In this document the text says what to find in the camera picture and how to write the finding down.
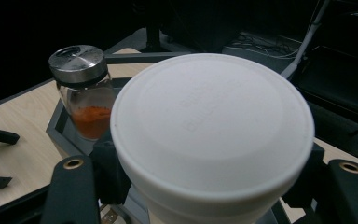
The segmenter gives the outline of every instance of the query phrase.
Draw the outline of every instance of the wooden surface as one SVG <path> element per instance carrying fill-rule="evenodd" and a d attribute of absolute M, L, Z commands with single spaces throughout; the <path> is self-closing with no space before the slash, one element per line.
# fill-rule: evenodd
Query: wooden surface
<path fill-rule="evenodd" d="M 138 53 L 123 49 L 118 53 Z M 112 77 L 133 77 L 150 63 L 108 65 Z M 60 100 L 55 81 L 24 93 L 0 105 L 0 130 L 17 133 L 16 145 L 0 143 L 0 176 L 11 176 L 8 186 L 0 189 L 0 205 L 49 184 L 54 166 L 62 160 L 57 148 L 46 134 L 48 122 Z M 325 149 L 324 161 L 358 159 L 318 139 Z M 286 206 L 292 221 L 303 216 L 301 209 Z"/>

